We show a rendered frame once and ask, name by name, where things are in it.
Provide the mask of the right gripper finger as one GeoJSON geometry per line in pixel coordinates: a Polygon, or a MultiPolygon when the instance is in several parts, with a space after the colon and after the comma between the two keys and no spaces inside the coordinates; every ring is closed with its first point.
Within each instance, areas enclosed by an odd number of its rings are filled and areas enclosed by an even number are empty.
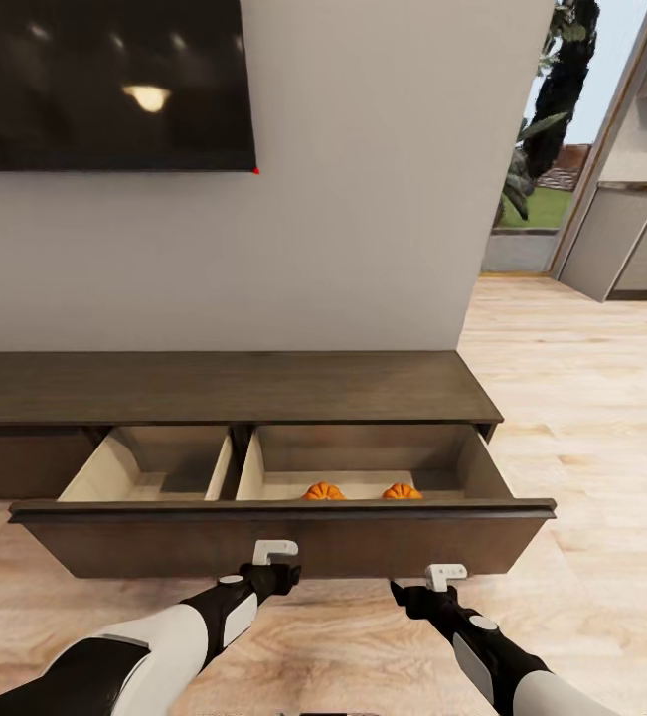
{"type": "Polygon", "coordinates": [[[402,588],[399,584],[396,584],[395,582],[390,582],[390,586],[392,589],[392,593],[396,598],[398,606],[400,606],[400,608],[406,606],[406,587],[402,588]]]}

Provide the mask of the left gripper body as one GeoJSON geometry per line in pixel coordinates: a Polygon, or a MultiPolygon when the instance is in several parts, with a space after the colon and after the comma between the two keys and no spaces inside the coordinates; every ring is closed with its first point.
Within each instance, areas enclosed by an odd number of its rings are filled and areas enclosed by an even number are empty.
{"type": "Polygon", "coordinates": [[[241,564],[240,572],[256,572],[264,582],[263,600],[268,596],[287,596],[290,593],[290,564],[241,564]]]}

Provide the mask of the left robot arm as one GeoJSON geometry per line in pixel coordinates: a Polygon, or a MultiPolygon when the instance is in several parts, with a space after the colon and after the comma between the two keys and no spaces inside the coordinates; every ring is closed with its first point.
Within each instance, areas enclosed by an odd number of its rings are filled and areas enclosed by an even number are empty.
{"type": "Polygon", "coordinates": [[[0,716],[167,716],[195,677],[252,626],[268,596],[287,596],[301,566],[290,540],[256,540],[251,563],[140,620],[98,629],[39,679],[0,695],[0,716]]]}

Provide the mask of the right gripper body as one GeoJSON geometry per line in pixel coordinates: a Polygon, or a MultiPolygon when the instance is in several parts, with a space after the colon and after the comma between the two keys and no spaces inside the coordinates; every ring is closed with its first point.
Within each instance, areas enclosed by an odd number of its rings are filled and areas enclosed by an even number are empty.
{"type": "Polygon", "coordinates": [[[434,592],[427,586],[406,587],[406,612],[410,620],[429,620],[439,629],[438,617],[443,606],[458,604],[457,589],[447,586],[446,592],[434,592]]]}

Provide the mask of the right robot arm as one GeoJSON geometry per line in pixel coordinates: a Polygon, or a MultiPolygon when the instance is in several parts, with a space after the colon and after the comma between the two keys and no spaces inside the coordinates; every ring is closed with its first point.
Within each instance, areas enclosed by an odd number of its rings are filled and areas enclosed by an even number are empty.
{"type": "Polygon", "coordinates": [[[462,580],[464,565],[426,567],[426,586],[402,588],[390,582],[400,608],[410,620],[429,620],[453,645],[466,675],[499,716],[622,716],[591,700],[526,653],[499,626],[474,609],[458,605],[457,589],[447,580],[462,580]]]}

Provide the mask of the pumpkin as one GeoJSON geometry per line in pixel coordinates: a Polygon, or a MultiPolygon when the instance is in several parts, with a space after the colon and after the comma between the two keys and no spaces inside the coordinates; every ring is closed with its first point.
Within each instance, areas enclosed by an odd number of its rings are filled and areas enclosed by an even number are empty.
{"type": "Polygon", "coordinates": [[[337,486],[330,486],[327,482],[321,482],[307,490],[302,500],[346,500],[337,486]]]}
{"type": "Polygon", "coordinates": [[[408,484],[395,484],[382,494],[382,499],[420,499],[421,493],[408,484]]]}

